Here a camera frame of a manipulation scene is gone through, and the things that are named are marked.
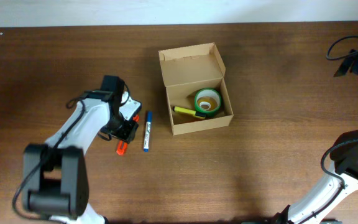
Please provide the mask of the brown cardboard box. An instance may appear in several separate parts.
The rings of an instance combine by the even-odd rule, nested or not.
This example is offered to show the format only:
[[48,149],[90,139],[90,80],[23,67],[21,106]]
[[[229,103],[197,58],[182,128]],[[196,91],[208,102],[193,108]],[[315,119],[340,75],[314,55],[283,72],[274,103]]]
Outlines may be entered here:
[[[173,135],[220,128],[230,124],[234,113],[224,81],[226,67],[216,44],[161,50],[158,57]],[[213,88],[221,95],[223,102],[215,116],[198,119],[173,111],[174,106],[196,110],[195,95],[204,88]]]

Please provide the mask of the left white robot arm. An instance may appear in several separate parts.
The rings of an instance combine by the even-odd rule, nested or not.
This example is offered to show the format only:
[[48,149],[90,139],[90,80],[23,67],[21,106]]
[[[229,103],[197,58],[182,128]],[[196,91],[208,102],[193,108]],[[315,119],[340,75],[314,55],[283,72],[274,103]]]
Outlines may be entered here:
[[107,223],[89,203],[85,154],[95,137],[118,139],[123,154],[134,139],[141,103],[131,98],[121,78],[106,75],[101,87],[70,100],[74,112],[43,144],[24,150],[23,181],[12,198],[29,219],[52,223]]

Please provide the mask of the small yellow tape roll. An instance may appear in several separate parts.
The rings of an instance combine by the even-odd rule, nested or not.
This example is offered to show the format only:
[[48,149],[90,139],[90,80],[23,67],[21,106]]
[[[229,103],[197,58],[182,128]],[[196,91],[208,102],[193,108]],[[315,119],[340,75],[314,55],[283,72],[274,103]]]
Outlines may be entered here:
[[212,111],[218,107],[218,102],[210,96],[203,96],[197,99],[197,105],[203,111]]

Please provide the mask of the yellow highlighter marker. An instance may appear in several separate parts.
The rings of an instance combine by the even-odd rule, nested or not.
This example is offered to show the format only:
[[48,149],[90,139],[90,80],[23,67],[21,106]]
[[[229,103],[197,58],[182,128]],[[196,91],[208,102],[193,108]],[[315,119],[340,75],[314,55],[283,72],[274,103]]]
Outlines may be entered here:
[[179,114],[185,114],[185,115],[192,116],[192,117],[198,118],[198,119],[206,119],[206,114],[205,113],[202,113],[202,112],[199,112],[199,111],[196,111],[196,110],[190,110],[190,109],[187,109],[187,108],[174,106],[173,111],[176,112],[176,113],[179,113]]

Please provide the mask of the blue whiteboard marker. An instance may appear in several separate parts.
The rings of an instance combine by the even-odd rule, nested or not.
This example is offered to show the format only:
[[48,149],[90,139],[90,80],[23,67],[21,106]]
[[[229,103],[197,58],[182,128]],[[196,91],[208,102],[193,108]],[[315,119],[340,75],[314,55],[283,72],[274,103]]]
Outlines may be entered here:
[[150,132],[152,124],[152,112],[148,111],[145,120],[145,136],[144,136],[144,152],[149,152],[150,149]]

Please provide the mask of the green tape roll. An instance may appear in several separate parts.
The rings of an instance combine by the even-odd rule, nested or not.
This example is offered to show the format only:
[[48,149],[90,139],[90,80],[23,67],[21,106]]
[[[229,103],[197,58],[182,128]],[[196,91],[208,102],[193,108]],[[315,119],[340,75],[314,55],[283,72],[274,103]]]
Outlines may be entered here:
[[196,111],[204,113],[207,117],[215,116],[222,102],[220,93],[213,88],[201,89],[195,95]]

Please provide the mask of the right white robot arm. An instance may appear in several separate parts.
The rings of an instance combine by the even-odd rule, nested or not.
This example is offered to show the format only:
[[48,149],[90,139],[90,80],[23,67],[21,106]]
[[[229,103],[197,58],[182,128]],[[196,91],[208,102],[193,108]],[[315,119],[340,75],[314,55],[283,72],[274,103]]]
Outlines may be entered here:
[[341,134],[320,162],[323,176],[299,201],[269,223],[329,223],[326,216],[358,190],[358,129]]

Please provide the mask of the orange utility knife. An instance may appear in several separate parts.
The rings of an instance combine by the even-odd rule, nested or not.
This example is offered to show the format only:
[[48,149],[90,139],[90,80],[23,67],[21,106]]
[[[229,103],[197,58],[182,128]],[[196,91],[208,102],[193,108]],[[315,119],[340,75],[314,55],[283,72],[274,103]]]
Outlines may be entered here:
[[[134,120],[135,122],[138,122],[138,121],[140,120],[139,115],[138,115],[138,114],[135,115],[135,116],[133,117],[133,120]],[[118,145],[117,145],[117,148],[116,148],[116,153],[117,153],[118,155],[120,155],[120,156],[123,156],[123,155],[125,154],[126,150],[127,150],[127,146],[128,146],[128,143],[124,142],[123,140],[120,140],[120,141],[118,142]]]

